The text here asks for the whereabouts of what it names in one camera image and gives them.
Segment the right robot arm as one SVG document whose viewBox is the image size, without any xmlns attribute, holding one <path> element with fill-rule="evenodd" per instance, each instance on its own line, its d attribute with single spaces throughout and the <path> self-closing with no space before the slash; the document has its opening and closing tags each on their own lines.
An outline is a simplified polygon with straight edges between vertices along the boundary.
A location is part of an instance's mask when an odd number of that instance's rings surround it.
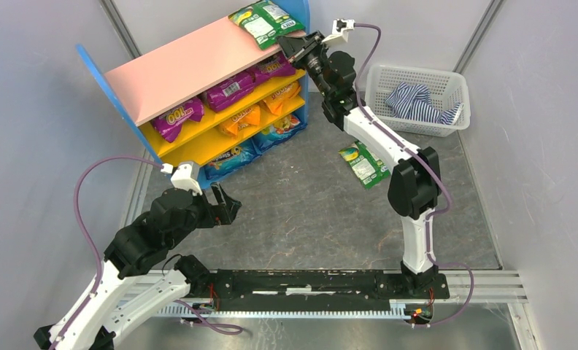
<svg viewBox="0 0 578 350">
<path fill-rule="evenodd" d="M 367 146 L 390 171 L 388 201 L 401 217 L 404 235 L 401 272 L 392 290 L 417 295 L 434 288 L 439 271 L 431 256 L 431 217 L 441 193 L 436 151 L 406 143 L 364 106 L 354 88 L 354 58 L 342 51 L 328 54 L 320 32 L 278 36 L 277 44 L 288 62 L 315 83 L 326 119 Z"/>
</svg>

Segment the blue candy bag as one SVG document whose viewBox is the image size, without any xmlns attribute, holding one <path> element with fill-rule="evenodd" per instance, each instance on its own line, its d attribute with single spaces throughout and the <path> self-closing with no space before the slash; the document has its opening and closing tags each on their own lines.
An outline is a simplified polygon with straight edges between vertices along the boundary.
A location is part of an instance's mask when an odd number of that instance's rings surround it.
<svg viewBox="0 0 578 350">
<path fill-rule="evenodd" d="M 208 180 L 219 179 L 232 171 L 235 171 L 242 166 L 245 166 L 254 161 L 260 156 L 251 140 L 246 140 L 221 155 L 212 159 L 205 165 L 204 170 Z"/>
<path fill-rule="evenodd" d="M 307 124 L 302 122 L 297 116 L 288 114 L 255 134 L 252 137 L 253 144 L 264 152 L 291 139 L 298 132 L 305 129 L 306 126 Z"/>
</svg>

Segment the purple candy bag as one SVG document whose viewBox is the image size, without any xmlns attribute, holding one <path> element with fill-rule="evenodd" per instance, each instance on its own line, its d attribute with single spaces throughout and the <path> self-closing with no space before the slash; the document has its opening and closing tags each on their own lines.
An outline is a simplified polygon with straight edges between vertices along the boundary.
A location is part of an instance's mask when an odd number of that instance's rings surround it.
<svg viewBox="0 0 578 350">
<path fill-rule="evenodd" d="M 260 85 L 275 77 L 293 76 L 296 69 L 279 52 L 249 67 L 246 72 L 253 78 L 255 84 Z"/>
<path fill-rule="evenodd" d="M 254 91 L 255 75 L 242 71 L 205 90 L 201 100 L 214 112 L 220 112 Z"/>
<path fill-rule="evenodd" d="M 204 103 L 200 98 L 193 97 L 154 118 L 150 124 L 165 141 L 172 143 L 186 122 L 199 123 L 204 115 Z"/>
</svg>

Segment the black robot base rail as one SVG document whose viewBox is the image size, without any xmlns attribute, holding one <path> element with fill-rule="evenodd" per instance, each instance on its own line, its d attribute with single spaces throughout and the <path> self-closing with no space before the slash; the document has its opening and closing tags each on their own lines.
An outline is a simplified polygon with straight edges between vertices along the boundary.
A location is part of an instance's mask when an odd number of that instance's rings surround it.
<svg viewBox="0 0 578 350">
<path fill-rule="evenodd" d="M 188 298 L 219 302 L 219 311 L 387 311 L 450 297 L 446 276 L 433 268 L 413 275 L 385 270 L 217 270 L 195 279 Z"/>
</svg>

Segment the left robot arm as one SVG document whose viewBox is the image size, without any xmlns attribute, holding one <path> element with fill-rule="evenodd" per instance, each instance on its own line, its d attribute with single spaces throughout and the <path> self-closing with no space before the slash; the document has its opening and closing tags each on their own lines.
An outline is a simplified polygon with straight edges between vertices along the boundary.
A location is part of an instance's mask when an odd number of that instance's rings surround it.
<svg viewBox="0 0 578 350">
<path fill-rule="evenodd" d="M 103 273 L 65 317 L 40 327 L 34 340 L 41 349 L 114 349 L 138 326 L 190 292 L 204 292 L 209 270 L 193 255 L 181 257 L 154 285 L 127 303 L 123 296 L 164 261 L 169 251 L 196 229 L 230 225 L 242 204 L 212 184 L 217 204 L 205 194 L 171 188 L 151 209 L 120 229 L 104 252 Z"/>
</svg>

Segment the green candy bag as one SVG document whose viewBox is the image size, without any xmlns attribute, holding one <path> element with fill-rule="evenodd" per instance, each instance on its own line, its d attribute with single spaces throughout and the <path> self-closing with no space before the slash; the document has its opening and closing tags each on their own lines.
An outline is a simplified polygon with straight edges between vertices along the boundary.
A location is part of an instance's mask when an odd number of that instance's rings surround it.
<svg viewBox="0 0 578 350">
<path fill-rule="evenodd" d="M 278 36 L 303 31 L 305 25 L 273 1 L 257 1 L 233 12 L 228 19 L 247 32 L 260 50 L 276 44 Z"/>
<path fill-rule="evenodd" d="M 365 189 L 371 189 L 390 177 L 390 171 L 384 162 L 361 141 L 356 140 L 339 150 L 339 155 Z"/>
</svg>

